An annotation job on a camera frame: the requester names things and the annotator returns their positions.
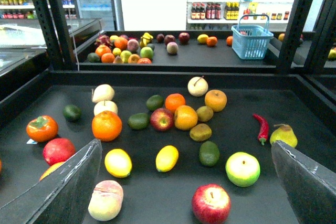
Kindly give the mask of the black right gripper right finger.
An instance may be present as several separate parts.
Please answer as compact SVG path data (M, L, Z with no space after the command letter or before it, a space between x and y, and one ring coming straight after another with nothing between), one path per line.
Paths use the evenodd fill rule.
M335 172L280 140L271 155L298 222L335 223Z

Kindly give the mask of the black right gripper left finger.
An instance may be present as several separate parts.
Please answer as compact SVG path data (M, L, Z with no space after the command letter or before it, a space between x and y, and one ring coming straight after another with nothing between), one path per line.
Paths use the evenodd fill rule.
M102 159L94 139L51 174L1 207L1 223L82 223Z

